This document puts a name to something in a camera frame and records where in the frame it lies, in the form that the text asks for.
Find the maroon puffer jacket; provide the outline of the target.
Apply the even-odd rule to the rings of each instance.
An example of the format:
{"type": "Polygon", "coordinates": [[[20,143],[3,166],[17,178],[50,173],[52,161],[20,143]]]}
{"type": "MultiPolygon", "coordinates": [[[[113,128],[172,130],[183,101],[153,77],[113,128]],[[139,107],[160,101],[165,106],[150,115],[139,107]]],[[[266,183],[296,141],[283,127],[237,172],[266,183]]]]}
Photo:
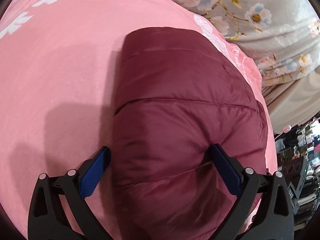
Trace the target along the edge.
{"type": "Polygon", "coordinates": [[[208,239],[235,202],[207,149],[266,172],[262,104],[202,34],[145,28],[125,38],[112,135],[123,239],[208,239]]]}

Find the dark cluttered shelf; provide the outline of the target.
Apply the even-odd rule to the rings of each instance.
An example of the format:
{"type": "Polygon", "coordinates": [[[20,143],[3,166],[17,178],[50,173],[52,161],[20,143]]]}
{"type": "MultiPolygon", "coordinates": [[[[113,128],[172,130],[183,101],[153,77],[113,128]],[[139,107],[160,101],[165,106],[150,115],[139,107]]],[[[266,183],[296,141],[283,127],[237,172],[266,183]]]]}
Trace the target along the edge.
{"type": "Polygon", "coordinates": [[[278,171],[282,172],[293,205],[294,231],[298,236],[318,215],[319,114],[302,125],[286,126],[274,135],[278,171]]]}

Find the beige curtain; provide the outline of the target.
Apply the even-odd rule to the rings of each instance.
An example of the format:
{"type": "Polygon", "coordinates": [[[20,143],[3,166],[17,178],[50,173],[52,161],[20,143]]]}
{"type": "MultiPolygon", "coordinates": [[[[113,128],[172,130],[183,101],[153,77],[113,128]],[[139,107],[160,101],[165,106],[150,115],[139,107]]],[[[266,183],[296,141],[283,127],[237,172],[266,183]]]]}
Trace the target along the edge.
{"type": "Polygon", "coordinates": [[[304,124],[319,112],[319,79],[316,68],[299,80],[262,89],[274,133],[287,125],[304,124]]]}

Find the pink towel blanket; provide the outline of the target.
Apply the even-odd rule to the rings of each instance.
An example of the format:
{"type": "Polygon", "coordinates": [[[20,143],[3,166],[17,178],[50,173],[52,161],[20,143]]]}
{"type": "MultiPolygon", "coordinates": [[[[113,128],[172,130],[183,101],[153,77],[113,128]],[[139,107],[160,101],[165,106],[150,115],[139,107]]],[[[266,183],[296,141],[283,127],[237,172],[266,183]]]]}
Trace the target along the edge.
{"type": "Polygon", "coordinates": [[[13,0],[1,20],[1,205],[22,235],[37,176],[110,144],[117,56],[144,27],[202,33],[263,101],[256,65],[223,38],[222,20],[171,0],[13,0]]]}

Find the grey floral quilt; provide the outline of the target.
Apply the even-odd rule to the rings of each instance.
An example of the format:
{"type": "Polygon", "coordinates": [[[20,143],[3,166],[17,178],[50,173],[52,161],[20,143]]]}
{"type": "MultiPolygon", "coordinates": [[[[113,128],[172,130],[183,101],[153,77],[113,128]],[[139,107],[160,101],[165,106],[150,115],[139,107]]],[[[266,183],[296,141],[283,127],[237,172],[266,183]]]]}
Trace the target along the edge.
{"type": "Polygon", "coordinates": [[[301,79],[319,66],[319,17],[308,0],[173,0],[205,17],[255,61],[263,86],[301,79]]]}

